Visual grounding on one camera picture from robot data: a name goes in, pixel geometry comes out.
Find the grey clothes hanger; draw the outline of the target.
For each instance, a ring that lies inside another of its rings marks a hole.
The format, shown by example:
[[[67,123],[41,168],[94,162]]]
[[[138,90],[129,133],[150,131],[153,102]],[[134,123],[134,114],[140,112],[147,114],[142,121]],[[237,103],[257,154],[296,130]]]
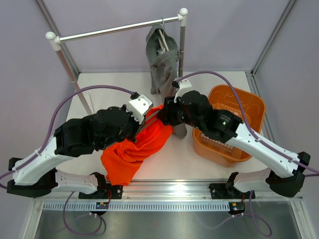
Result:
[[[146,118],[146,121],[144,124],[140,127],[138,133],[142,132],[144,129],[149,127],[151,124],[153,124],[158,118],[157,114],[160,112],[160,110],[156,110],[153,114],[151,114],[149,117]]]

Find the orange shorts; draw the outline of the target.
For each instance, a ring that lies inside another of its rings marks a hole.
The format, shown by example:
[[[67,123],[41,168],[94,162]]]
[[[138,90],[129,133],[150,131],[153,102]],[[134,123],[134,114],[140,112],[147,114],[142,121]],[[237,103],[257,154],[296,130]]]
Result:
[[[150,117],[147,122],[155,121],[137,135],[135,142],[126,139],[103,151],[101,162],[107,171],[106,179],[112,185],[129,185],[144,160],[160,151],[171,136],[172,127],[152,116],[162,108],[163,105],[159,105],[147,113]]]

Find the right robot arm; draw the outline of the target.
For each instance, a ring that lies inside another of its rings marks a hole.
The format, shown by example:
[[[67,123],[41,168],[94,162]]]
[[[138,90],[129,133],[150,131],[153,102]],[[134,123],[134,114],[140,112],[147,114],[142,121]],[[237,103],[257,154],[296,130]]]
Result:
[[[270,189],[292,198],[304,184],[304,166],[309,164],[309,154],[281,148],[232,112],[214,109],[208,98],[197,91],[189,91],[182,97],[167,97],[157,117],[164,125],[186,124],[198,129],[209,139],[236,147],[267,166],[260,171],[232,173],[223,186],[214,189],[221,197],[240,198],[253,190]]]

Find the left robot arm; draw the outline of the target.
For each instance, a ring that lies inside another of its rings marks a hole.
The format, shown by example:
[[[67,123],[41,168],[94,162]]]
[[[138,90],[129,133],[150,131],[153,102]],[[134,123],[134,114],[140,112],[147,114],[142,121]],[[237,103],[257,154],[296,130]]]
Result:
[[[70,174],[56,167],[81,155],[104,150],[125,139],[134,141],[146,119],[149,108],[137,109],[123,105],[99,110],[82,119],[70,119],[54,132],[35,159],[19,169],[24,159],[9,161],[13,179],[7,183],[7,193],[38,198],[52,192],[77,192],[80,199],[106,199],[110,185],[100,173]]]

